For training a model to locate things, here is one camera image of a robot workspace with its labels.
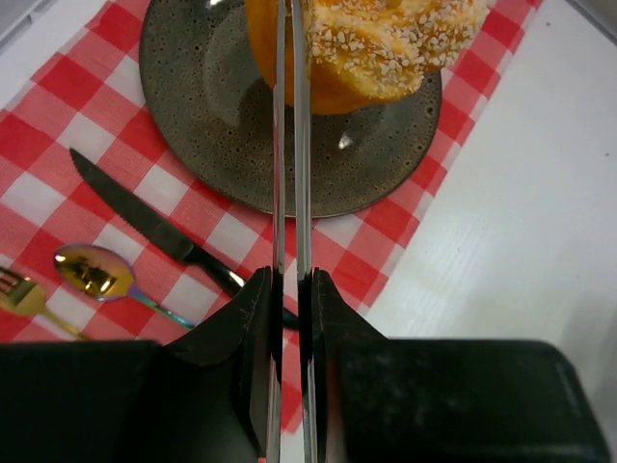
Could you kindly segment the round sugar-topped bread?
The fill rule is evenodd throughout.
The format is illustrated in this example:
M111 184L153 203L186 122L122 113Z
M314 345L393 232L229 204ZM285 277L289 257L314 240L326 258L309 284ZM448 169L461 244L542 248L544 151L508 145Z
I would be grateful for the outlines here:
M491 1L309 1L311 110L342 115L415 93L455 64Z

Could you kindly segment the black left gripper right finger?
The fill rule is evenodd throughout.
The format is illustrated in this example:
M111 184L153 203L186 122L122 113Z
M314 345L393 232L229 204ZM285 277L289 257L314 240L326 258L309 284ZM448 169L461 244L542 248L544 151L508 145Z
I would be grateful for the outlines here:
M608 462L577 372L540 340L389 339L313 274L311 462Z

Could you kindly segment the silver metal tongs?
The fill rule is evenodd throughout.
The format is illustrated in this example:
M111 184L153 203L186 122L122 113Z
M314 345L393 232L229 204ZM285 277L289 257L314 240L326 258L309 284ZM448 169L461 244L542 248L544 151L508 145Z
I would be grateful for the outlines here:
M274 128L274 238L275 292L283 290L285 269L285 218L294 205L296 274L300 341L301 391L304 453L307 462L317 462L318 425L312 337L312 250L311 250L311 110L308 1L277 1L275 11L275 79L273 87ZM293 173L285 166L286 91L293 94Z

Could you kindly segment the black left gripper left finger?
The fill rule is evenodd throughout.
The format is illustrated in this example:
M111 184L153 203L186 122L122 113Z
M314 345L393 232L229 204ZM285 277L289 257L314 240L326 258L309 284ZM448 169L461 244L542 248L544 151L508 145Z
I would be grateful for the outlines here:
M276 462L280 323L262 267L169 344L1 347L5 462Z

